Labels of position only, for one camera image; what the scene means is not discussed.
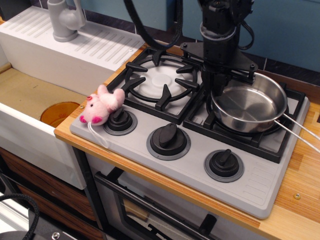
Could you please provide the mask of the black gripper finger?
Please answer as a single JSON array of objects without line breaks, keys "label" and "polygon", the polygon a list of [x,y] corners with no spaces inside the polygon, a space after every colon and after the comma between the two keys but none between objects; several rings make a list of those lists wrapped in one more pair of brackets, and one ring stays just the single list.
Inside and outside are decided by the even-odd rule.
[{"label": "black gripper finger", "polygon": [[207,96],[211,96],[214,87],[215,72],[208,66],[202,66],[201,78],[204,87],[204,93]]},{"label": "black gripper finger", "polygon": [[223,94],[224,88],[228,85],[232,78],[229,72],[215,72],[213,74],[213,95],[215,97]]}]

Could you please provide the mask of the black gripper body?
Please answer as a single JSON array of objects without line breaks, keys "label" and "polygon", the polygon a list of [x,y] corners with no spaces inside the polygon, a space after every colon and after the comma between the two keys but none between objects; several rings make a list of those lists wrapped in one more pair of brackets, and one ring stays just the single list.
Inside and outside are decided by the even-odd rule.
[{"label": "black gripper body", "polygon": [[224,73],[247,84],[255,81],[258,65],[246,57],[237,47],[227,49],[224,45],[210,46],[206,42],[184,42],[180,45],[185,58],[202,61],[211,73]]}]

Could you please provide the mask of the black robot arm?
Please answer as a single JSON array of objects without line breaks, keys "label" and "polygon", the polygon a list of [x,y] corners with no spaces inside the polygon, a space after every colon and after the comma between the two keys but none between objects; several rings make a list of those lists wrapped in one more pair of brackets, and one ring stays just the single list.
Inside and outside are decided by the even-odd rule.
[{"label": "black robot arm", "polygon": [[201,0],[202,42],[184,42],[183,57],[200,66],[206,95],[218,97],[231,80],[252,85],[258,65],[242,51],[253,43],[239,46],[241,27],[253,38],[254,32],[245,18],[253,12],[252,0]]}]

